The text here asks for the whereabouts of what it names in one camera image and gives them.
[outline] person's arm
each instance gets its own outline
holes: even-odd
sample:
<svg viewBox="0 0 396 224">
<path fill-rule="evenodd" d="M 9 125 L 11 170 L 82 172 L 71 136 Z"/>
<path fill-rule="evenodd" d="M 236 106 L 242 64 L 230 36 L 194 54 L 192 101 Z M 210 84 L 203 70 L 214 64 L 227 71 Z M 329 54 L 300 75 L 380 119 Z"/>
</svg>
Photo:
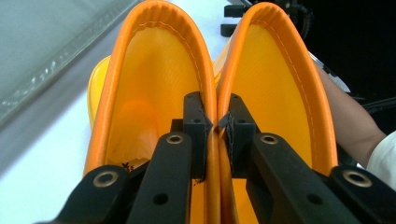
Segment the person's arm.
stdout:
<svg viewBox="0 0 396 224">
<path fill-rule="evenodd" d="M 366 168 L 373 150 L 386 136 L 367 111 L 343 92 L 323 69 L 316 63 L 315 65 L 329 100 L 336 141 Z"/>
</svg>

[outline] black metal clamp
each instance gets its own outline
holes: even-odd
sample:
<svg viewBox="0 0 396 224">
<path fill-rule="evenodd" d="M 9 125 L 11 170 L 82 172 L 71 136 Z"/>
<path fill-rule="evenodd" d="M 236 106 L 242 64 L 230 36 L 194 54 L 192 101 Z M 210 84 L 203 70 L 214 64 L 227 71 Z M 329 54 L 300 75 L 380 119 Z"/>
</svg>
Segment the black metal clamp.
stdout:
<svg viewBox="0 0 396 224">
<path fill-rule="evenodd" d="M 173 121 L 151 161 L 131 173 L 111 165 L 89 172 L 48 223 L 189 223 L 191 180 L 205 173 L 211 127 L 199 93 L 186 96 L 183 120 Z M 233 177 L 247 179 L 260 223 L 396 222 L 390 187 L 352 166 L 335 167 L 329 177 L 315 173 L 281 136 L 260 133 L 234 94 L 227 133 Z"/>
</svg>

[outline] white sleeve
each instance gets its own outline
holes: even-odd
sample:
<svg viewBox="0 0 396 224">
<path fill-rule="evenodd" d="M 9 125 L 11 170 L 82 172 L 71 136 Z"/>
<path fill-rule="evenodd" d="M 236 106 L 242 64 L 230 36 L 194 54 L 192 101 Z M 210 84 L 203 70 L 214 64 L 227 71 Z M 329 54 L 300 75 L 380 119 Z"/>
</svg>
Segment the white sleeve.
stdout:
<svg viewBox="0 0 396 224">
<path fill-rule="evenodd" d="M 396 190 L 396 132 L 376 146 L 366 170 Z"/>
</svg>

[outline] screw hole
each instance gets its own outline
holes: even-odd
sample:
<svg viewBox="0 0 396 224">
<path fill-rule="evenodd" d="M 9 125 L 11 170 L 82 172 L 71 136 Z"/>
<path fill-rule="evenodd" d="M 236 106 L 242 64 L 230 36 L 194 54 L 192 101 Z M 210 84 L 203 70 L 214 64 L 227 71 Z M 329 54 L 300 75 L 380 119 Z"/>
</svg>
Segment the screw hole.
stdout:
<svg viewBox="0 0 396 224">
<path fill-rule="evenodd" d="M 163 204 L 167 203 L 168 200 L 169 200 L 169 199 L 168 199 L 168 195 L 165 194 L 165 193 L 157 194 L 157 195 L 155 195 L 154 198 L 152 199 L 152 201 L 153 201 L 155 204 L 158 204 L 158 205 L 163 205 Z"/>
<path fill-rule="evenodd" d="M 262 140 L 262 142 L 269 145 L 274 145 L 277 143 L 277 139 L 272 135 L 263 135 L 260 139 Z"/>
<path fill-rule="evenodd" d="M 306 198 L 308 199 L 309 202 L 314 203 L 316 205 L 323 204 L 323 201 L 321 200 L 321 198 L 316 194 L 308 194 L 306 196 Z"/>
<path fill-rule="evenodd" d="M 180 135 L 172 135 L 166 138 L 166 141 L 169 144 L 180 144 L 181 142 L 183 142 L 183 137 Z"/>
<path fill-rule="evenodd" d="M 104 171 L 93 179 L 93 185 L 97 188 L 106 188 L 114 184 L 119 175 L 114 171 Z"/>
<path fill-rule="evenodd" d="M 345 170 L 343 172 L 343 177 L 349 183 L 362 188 L 370 188 L 373 182 L 364 174 L 361 174 L 353 170 Z"/>
</svg>

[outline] clamp jaw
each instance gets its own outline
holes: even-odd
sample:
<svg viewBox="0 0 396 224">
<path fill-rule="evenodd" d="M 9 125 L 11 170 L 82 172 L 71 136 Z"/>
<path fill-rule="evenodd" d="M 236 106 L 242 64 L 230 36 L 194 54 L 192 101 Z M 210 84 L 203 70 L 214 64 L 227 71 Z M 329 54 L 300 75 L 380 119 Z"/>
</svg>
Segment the clamp jaw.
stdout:
<svg viewBox="0 0 396 224">
<path fill-rule="evenodd" d="M 132 172 L 113 165 L 89 172 L 48 223 L 189 223 L 191 180 L 205 179 L 211 124 L 198 92 L 184 103 L 184 118 L 173 120 L 150 162 Z M 281 136 L 258 130 L 239 96 L 222 123 L 233 177 L 247 180 L 260 223 L 396 222 L 395 191 L 353 166 L 335 167 L 329 177 L 312 171 Z"/>
</svg>

